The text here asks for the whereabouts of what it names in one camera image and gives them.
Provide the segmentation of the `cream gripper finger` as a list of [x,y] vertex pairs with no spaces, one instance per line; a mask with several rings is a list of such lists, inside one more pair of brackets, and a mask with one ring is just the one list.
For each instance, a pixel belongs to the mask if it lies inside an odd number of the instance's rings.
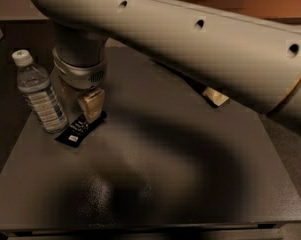
[[75,90],[68,85],[61,77],[58,77],[62,97],[65,101],[71,101],[75,98]]
[[104,100],[105,91],[101,88],[91,89],[78,97],[78,104],[89,123],[100,117]]

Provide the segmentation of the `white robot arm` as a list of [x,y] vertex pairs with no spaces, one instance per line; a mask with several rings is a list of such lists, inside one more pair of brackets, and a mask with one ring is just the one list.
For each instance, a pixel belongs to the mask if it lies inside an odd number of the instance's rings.
[[301,29],[176,0],[31,0],[276,120],[301,126]]

